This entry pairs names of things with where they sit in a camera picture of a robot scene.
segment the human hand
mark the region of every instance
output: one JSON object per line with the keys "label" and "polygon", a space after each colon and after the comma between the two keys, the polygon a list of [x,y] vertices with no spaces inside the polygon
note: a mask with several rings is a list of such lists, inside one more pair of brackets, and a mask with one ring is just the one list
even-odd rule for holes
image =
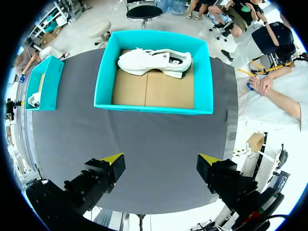
{"label": "human hand", "polygon": [[260,80],[260,90],[262,95],[267,95],[268,90],[273,85],[273,79],[270,76],[266,76],[264,79]]}
{"label": "human hand", "polygon": [[222,6],[222,10],[228,11],[228,9],[229,9],[229,6],[227,6],[227,5]]}
{"label": "human hand", "polygon": [[266,17],[265,17],[264,14],[262,14],[261,12],[257,11],[257,16],[258,16],[259,19],[261,19],[263,22],[267,22]]}
{"label": "human hand", "polygon": [[247,7],[249,7],[252,11],[255,10],[254,7],[253,7],[250,3],[245,3],[245,5],[246,5]]}
{"label": "human hand", "polygon": [[256,76],[251,76],[249,79],[249,84],[251,88],[261,94],[260,79],[258,79]]}

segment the black stool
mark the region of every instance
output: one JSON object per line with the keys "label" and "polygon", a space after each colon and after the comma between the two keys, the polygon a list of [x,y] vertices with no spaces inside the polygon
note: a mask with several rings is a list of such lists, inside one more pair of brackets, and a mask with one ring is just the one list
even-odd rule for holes
{"label": "black stool", "polygon": [[137,6],[126,13],[128,20],[133,22],[141,22],[142,30],[146,30],[146,22],[159,18],[163,11],[157,6]]}

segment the human arm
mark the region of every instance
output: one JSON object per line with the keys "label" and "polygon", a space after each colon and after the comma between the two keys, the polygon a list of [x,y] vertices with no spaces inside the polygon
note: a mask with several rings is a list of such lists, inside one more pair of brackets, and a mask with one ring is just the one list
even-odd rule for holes
{"label": "human arm", "polygon": [[[257,77],[251,77],[249,79],[250,87],[252,87],[256,92],[261,94],[260,82],[261,82],[260,79],[258,79]],[[268,88],[266,96],[276,106],[283,109],[291,117],[296,118],[297,120],[301,121],[301,108],[300,108],[299,102],[279,92],[276,92],[272,88]]]}
{"label": "human arm", "polygon": [[234,1],[230,0],[226,5],[223,6],[223,8],[228,9],[230,6],[234,5]]}
{"label": "human arm", "polygon": [[250,3],[246,3],[245,5],[251,9],[251,17],[252,17],[252,19],[254,21],[258,21],[259,18],[257,16],[256,10],[254,9],[253,5],[250,4]]}
{"label": "human arm", "polygon": [[301,122],[301,109],[299,102],[276,92],[272,88],[268,89],[267,97],[279,108],[283,109],[291,117]]}
{"label": "human arm", "polygon": [[279,42],[278,42],[278,40],[277,40],[273,30],[271,29],[270,25],[267,23],[268,21],[267,21],[266,17],[264,16],[264,14],[258,11],[257,12],[257,16],[265,23],[265,27],[266,27],[266,29],[267,29],[267,31],[268,31],[268,33],[270,35],[270,38],[273,41],[274,45],[275,46],[279,46]]}
{"label": "human arm", "polygon": [[292,67],[295,67],[294,63],[291,63],[289,66],[276,69],[268,73],[265,78],[260,79],[260,94],[267,95],[267,91],[271,88],[273,80],[290,73],[292,71]]}
{"label": "human arm", "polygon": [[41,59],[39,58],[39,55],[36,52],[33,53],[30,61],[28,62],[24,70],[22,71],[21,73],[22,75],[25,75],[27,73],[27,71],[29,70],[29,68],[31,67],[34,61],[37,61],[38,63],[41,61]]}

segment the shorts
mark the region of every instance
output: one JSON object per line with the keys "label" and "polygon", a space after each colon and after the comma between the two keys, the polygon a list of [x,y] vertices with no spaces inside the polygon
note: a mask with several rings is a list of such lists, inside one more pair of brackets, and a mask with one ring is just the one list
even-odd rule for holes
{"label": "shorts", "polygon": [[245,32],[248,28],[247,22],[232,8],[229,7],[228,11],[222,10],[222,6],[218,5],[218,8],[221,9],[224,15],[231,15],[234,17],[234,24],[236,24],[243,32]]}
{"label": "shorts", "polygon": [[208,4],[209,2],[211,2],[211,0],[197,0],[199,2],[201,2],[202,4]]}

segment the cyan box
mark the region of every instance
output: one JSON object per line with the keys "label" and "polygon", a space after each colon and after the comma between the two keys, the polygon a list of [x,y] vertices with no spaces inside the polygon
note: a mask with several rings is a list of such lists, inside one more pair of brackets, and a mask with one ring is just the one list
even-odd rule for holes
{"label": "cyan box", "polygon": [[[31,72],[27,93],[26,111],[54,111],[56,110],[58,86],[63,70],[64,62],[54,56],[39,63]],[[45,73],[39,107],[35,108],[28,103],[28,98],[38,92],[42,74]]]}
{"label": "cyan box", "polygon": [[[136,48],[160,50],[171,49],[190,52],[193,57],[194,109],[112,105],[112,93],[121,50]],[[164,31],[131,30],[113,32],[103,54],[98,72],[94,107],[154,113],[185,115],[213,114],[213,83],[210,58],[206,42],[187,35]]]}

